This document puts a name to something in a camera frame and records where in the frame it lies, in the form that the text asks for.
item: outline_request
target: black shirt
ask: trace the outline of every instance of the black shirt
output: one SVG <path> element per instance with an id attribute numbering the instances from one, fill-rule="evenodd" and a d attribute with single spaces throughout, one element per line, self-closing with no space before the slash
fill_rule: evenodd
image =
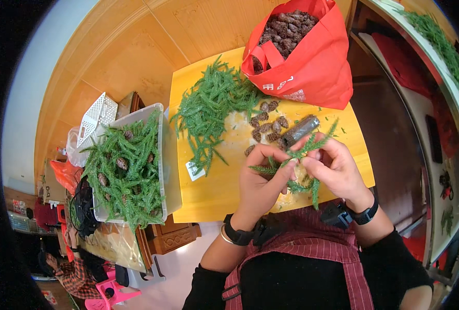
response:
<path id="1" fill-rule="evenodd" d="M 398 308 L 408 289 L 433 288 L 396 230 L 359 257 L 375 309 Z M 224 309 L 221 294 L 228 275 L 199 265 L 183 309 Z M 270 252 L 245 263 L 240 286 L 247 309 L 350 309 L 343 266 L 334 261 Z"/>

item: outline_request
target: black watch strap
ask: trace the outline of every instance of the black watch strap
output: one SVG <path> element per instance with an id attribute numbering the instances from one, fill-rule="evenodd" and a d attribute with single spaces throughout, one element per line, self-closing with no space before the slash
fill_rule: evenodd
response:
<path id="1" fill-rule="evenodd" d="M 372 207 L 365 209 L 361 213 L 355 213 L 353 210 L 345 206 L 347 212 L 358 225 L 369 223 L 378 211 L 378 207 L 378 200 L 376 199 L 376 196 L 374 196 L 374 203 L 372 204 Z"/>
<path id="2" fill-rule="evenodd" d="M 255 227 L 259 226 L 259 223 L 256 224 L 256 226 L 253 228 L 252 231 L 246 232 L 244 230 L 237 230 L 235 231 L 233 227 L 231 227 L 231 217 L 233 214 L 228 214 L 226 215 L 226 218 L 224 219 L 224 232 L 226 232 L 226 235 L 228 238 L 233 242 L 233 244 L 236 245 L 248 245 L 250 241 L 254 238 L 255 236 Z"/>

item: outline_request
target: striped apron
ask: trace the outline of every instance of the striped apron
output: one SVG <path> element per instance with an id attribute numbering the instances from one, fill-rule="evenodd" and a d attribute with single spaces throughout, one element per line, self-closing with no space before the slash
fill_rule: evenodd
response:
<path id="1" fill-rule="evenodd" d="M 269 252 L 281 252 L 302 257 L 325 259 L 343 265 L 350 307 L 372 310 L 371 294 L 357 253 L 357 240 L 353 230 L 346 231 L 328 226 L 320 221 L 321 211 L 312 207 L 270 214 L 285 222 L 287 231 L 267 241 L 261 248 L 247 246 L 244 260 L 226 278 L 222 299 L 226 310 L 243 309 L 241 301 L 240 272 L 250 259 Z"/>

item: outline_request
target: yellow table top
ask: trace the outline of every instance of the yellow table top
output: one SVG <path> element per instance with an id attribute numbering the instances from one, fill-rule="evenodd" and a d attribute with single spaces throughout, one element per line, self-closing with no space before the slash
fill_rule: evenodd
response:
<path id="1" fill-rule="evenodd" d="M 235 66 L 238 68 L 242 63 L 243 50 L 244 48 L 238 48 L 222 53 L 221 60 L 228 62 L 230 67 Z M 178 110 L 184 91 L 201 78 L 201 72 L 205 71 L 207 65 L 212 64 L 218 56 L 214 55 L 203 59 L 173 73 L 169 118 Z M 343 111 L 340 111 L 331 108 L 319 108 L 301 102 L 282 100 L 277 111 L 269 114 L 269 120 L 273 121 L 277 117 L 284 115 L 290 127 L 293 127 L 295 120 L 301 120 L 308 114 L 317 115 L 321 122 L 320 130 L 324 132 L 329 129 L 336 118 L 340 118 L 338 129 L 335 132 L 338 135 L 336 139 L 346 144 L 350 149 L 366 186 L 374 186 L 374 175 L 367 147 L 350 103 Z M 230 114 L 225 120 L 225 128 L 226 132 L 221 137 L 224 142 L 217 146 L 217 150 L 226 159 L 229 166 L 224 164 L 220 158 L 214 156 L 208 177 L 203 176 L 193 182 L 186 168 L 186 163 L 193 158 L 193 153 L 188 145 L 188 140 L 180 133 L 178 140 L 178 167 L 183 206 L 173 213 L 174 222 L 221 221 L 224 220 L 226 214 L 233 213 L 238 207 L 238 176 L 246 159 L 243 152 L 247 147 L 255 144 L 255 140 L 251 137 L 253 128 L 246 121 L 244 113 Z M 264 135 L 262 143 L 267 143 Z M 305 170 L 299 166 L 295 173 L 298 179 L 302 180 Z M 307 193 L 280 194 L 271 212 L 282 212 L 308 206 L 311 204 L 309 196 Z M 326 202 L 333 198 L 336 197 L 325 186 L 321 185 L 319 202 Z"/>

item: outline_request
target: red tote bag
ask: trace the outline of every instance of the red tote bag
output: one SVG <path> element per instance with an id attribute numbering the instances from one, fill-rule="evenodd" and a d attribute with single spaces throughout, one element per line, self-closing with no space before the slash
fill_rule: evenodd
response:
<path id="1" fill-rule="evenodd" d="M 295 9 L 319 18 L 286 60 L 271 41 L 257 46 L 271 15 Z M 264 93 L 315 106 L 343 110 L 353 93 L 349 41 L 343 16 L 333 0 L 291 0 L 278 5 L 252 31 L 241 70 Z M 252 55 L 264 71 L 255 74 Z"/>

